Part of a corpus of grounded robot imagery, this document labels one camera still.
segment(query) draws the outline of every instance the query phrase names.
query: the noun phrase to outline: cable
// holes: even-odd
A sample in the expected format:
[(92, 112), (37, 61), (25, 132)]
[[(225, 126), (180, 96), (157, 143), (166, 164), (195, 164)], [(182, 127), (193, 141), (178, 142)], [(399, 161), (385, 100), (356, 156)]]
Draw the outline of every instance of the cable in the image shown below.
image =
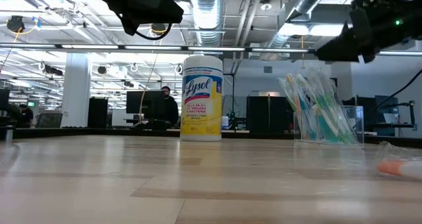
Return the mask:
[(21, 30), (22, 30), (22, 27), (19, 28), (18, 33), (16, 34), (16, 37), (15, 37), (15, 40), (13, 41), (13, 43), (16, 43), (16, 41), (18, 40), (18, 37), (19, 37), (19, 34), (20, 34), (20, 31)]
[(157, 63), (157, 58), (158, 58), (158, 54), (156, 54), (156, 58), (154, 60), (154, 64), (152, 65), (152, 68), (151, 68), (151, 71), (150, 71), (150, 75), (148, 76), (148, 80), (146, 81), (146, 84), (145, 84), (145, 87), (144, 87), (144, 93), (142, 93), (142, 97), (140, 99), (140, 105), (139, 105), (139, 122), (140, 123), (142, 121), (142, 104), (144, 103), (145, 92), (146, 92), (146, 89), (148, 87), (148, 84), (150, 83), (150, 79), (151, 79), (152, 73), (154, 71), (154, 67), (156, 66), (156, 63)]
[[(119, 14), (116, 14), (116, 15), (120, 20), (123, 20), (122, 17)], [(138, 31), (136, 31), (135, 34), (137, 34), (138, 36), (140, 36), (140, 37), (142, 37), (146, 40), (161, 40), (162, 38), (166, 37), (169, 34), (170, 30), (171, 30), (171, 23), (169, 23), (167, 30), (165, 30), (164, 33), (161, 36), (158, 36), (158, 37), (145, 36), (144, 34), (141, 34)]]
[(399, 94), (400, 92), (403, 92), (408, 86), (410, 86), (415, 80), (416, 78), (422, 73), (422, 69), (400, 90), (398, 90), (396, 93), (392, 94), (391, 96), (389, 96), (388, 98), (386, 98), (385, 100), (383, 100), (381, 103), (379, 103), (370, 113), (369, 115), (371, 115), (372, 113), (374, 113), (382, 104), (386, 103), (389, 99), (393, 98), (395, 95)]

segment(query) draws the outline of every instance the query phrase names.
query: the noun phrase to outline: desk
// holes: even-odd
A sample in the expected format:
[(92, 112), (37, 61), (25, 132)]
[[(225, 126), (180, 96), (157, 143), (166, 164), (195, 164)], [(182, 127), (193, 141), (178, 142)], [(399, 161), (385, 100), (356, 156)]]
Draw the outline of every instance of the desk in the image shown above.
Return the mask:
[(19, 140), (2, 154), (0, 217), (31, 224), (420, 223), (421, 182), (372, 172), (376, 151), (292, 140)]

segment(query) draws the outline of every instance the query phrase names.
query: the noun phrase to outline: person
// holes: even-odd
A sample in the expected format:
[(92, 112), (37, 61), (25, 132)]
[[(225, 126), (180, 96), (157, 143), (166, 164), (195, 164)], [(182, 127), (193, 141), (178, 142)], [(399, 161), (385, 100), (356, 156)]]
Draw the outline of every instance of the person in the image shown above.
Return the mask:
[(27, 105), (19, 105), (20, 115), (22, 117), (22, 122), (19, 125), (20, 128), (30, 128), (32, 126), (32, 120), (34, 119), (34, 114)]
[(170, 95), (170, 87), (163, 86), (161, 91), (164, 92), (164, 106), (166, 107), (166, 125), (173, 126), (179, 120), (179, 109), (177, 108), (177, 102)]

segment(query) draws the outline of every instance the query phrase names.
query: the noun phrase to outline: air duct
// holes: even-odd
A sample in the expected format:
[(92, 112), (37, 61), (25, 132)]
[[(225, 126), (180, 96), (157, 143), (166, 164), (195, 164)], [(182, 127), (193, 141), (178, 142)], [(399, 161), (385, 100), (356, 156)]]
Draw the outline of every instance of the air duct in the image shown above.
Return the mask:
[[(280, 48), (287, 42), (291, 35), (283, 34), (283, 26), (287, 20), (295, 17), (310, 14), (312, 10), (318, 5), (321, 0), (294, 0), (291, 7), (283, 6), (281, 14), (283, 14), (283, 22), (281, 28), (274, 35), (274, 37), (265, 45), (269, 48)], [(262, 53), (260, 59), (268, 61), (272, 59), (280, 59), (279, 55), (273, 53)]]
[(195, 29), (205, 30), (196, 33), (201, 46), (219, 46), (221, 32), (213, 32), (221, 27), (223, 0), (191, 0)]

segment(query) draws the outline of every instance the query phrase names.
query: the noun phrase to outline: ceiling light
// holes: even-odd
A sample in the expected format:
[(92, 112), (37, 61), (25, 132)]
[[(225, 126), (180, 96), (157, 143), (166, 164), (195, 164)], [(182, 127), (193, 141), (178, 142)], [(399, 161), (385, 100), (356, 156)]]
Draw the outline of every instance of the ceiling light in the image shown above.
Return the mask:
[(265, 3), (265, 4), (262, 4), (261, 5), (261, 9), (263, 10), (263, 11), (268, 11), (268, 10), (270, 10), (272, 8), (272, 5), (271, 4), (269, 4), (269, 3)]
[(188, 47), (191, 51), (244, 51), (243, 47)]
[(378, 55), (382, 56), (422, 56), (418, 51), (381, 51)]
[(27, 82), (23, 82), (21, 80), (9, 80), (12, 84), (17, 86), (23, 86), (23, 87), (31, 87), (31, 85)]
[(342, 24), (316, 24), (312, 26), (309, 34), (312, 36), (338, 36), (342, 33)]
[(31, 44), (31, 43), (0, 43), (0, 47), (13, 47), (13, 48), (55, 48), (55, 45), (49, 45), (49, 44)]
[(117, 45), (62, 45), (65, 49), (119, 49)]
[(42, 107), (60, 107), (60, 105), (40, 105)]
[(308, 53), (308, 49), (288, 49), (288, 48), (281, 48), (281, 49), (272, 49), (272, 48), (252, 48), (252, 52), (260, 52), (260, 53)]
[(188, 29), (188, 33), (204, 33), (204, 32), (210, 32), (210, 33), (219, 33), (219, 34), (225, 34), (225, 30), (207, 30), (207, 29)]
[(272, 8), (271, 0), (261, 0), (259, 3), (262, 4), (261, 9), (263, 11), (268, 11)]
[(139, 49), (139, 50), (181, 50), (182, 47), (178, 46), (149, 46), (149, 45), (127, 45), (126, 49)]
[(26, 99), (10, 99), (9, 102), (27, 102)]
[(37, 80), (37, 81), (41, 81), (41, 80), (50, 80), (50, 78), (18, 78), (19, 80)]
[(1, 74), (3, 75), (8, 75), (8, 76), (18, 76), (17, 74), (13, 73), (13, 72), (7, 72), (5, 70), (1, 71)]
[(34, 96), (34, 97), (38, 97), (38, 98), (44, 98), (45, 96), (43, 96), (43, 95), (30, 95), (30, 96)]
[(279, 30), (278, 34), (282, 36), (306, 36), (309, 34), (308, 27), (301, 24), (285, 23)]

